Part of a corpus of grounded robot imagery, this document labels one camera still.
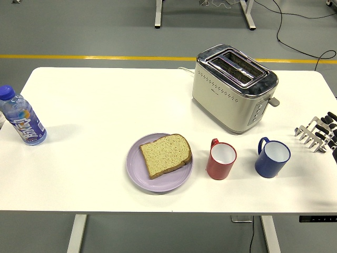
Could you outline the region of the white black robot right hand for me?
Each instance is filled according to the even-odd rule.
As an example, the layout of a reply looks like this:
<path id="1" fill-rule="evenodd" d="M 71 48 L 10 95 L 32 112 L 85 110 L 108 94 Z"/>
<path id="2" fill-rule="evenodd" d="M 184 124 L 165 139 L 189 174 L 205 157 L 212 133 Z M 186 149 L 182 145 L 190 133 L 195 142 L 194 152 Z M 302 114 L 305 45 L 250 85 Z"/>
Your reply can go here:
<path id="1" fill-rule="evenodd" d="M 319 153 L 326 152 L 326 146 L 332 150 L 332 156 L 336 161 L 336 115 L 328 112 L 327 115 L 321 118 L 322 124 L 316 124 L 315 136 L 318 137 L 322 144 L 318 148 Z"/>

